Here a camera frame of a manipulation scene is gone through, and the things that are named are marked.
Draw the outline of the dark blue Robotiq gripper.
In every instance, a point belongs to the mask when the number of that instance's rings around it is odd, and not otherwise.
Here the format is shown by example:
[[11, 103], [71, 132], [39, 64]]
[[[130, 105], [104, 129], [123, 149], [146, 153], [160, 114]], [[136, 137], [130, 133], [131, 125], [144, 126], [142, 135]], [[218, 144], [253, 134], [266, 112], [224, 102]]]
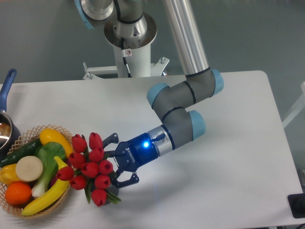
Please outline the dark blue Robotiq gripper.
[[[119, 137], [117, 133], [113, 133], [105, 138], [103, 149], [109, 144], [117, 144]], [[125, 142], [120, 142], [115, 149], [114, 156], [118, 169], [115, 176], [111, 178], [111, 183], [116, 188], [124, 188], [139, 182], [139, 177], [136, 172], [137, 169], [158, 158], [158, 152], [154, 146], [151, 137], [148, 134], [141, 134], [133, 139]], [[118, 177], [123, 171], [133, 172], [131, 177], [125, 181], [118, 181]]]

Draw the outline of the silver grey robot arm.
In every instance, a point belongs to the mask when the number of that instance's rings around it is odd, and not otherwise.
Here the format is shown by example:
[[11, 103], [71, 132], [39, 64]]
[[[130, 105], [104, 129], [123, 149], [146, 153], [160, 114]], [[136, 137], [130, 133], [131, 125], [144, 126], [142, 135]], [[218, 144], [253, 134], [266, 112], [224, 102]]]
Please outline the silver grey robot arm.
[[[120, 78], [150, 76], [150, 45], [156, 37], [154, 19], [143, 11], [141, 0], [77, 0], [79, 15], [87, 28], [104, 26], [107, 41], [113, 46]], [[126, 142], [110, 152], [118, 169], [116, 176], [131, 172], [129, 180], [112, 178], [112, 185], [123, 188], [136, 184], [139, 167], [194, 141], [205, 133], [202, 116], [186, 111], [222, 91], [221, 74], [211, 69], [205, 55], [198, 27], [188, 0], [165, 0], [163, 6], [185, 74], [185, 81], [174, 86], [159, 83], [147, 93], [147, 100], [161, 125]]]

